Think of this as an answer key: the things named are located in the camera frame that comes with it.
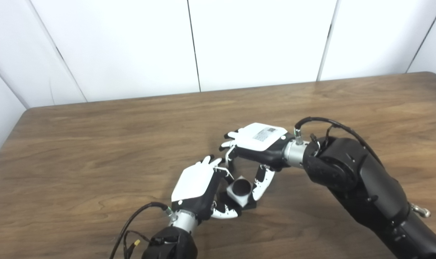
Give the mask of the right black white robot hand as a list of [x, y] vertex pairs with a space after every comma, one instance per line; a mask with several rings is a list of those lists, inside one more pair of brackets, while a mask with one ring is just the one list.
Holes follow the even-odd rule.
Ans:
[[225, 166], [230, 172], [234, 170], [235, 158], [242, 158], [259, 163], [255, 175], [251, 197], [258, 201], [269, 187], [275, 172], [290, 167], [284, 159], [284, 151], [294, 135], [285, 128], [252, 123], [224, 135], [227, 140], [219, 150], [227, 150]]

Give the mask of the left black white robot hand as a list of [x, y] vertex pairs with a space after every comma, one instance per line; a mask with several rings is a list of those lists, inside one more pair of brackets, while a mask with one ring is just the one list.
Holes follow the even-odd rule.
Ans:
[[187, 210], [195, 215], [199, 223], [210, 218], [231, 219], [242, 215], [241, 209], [233, 209], [228, 204], [216, 201], [220, 182], [234, 182], [229, 170], [221, 167], [221, 158], [213, 160], [213, 155], [184, 169], [171, 195], [172, 210]]

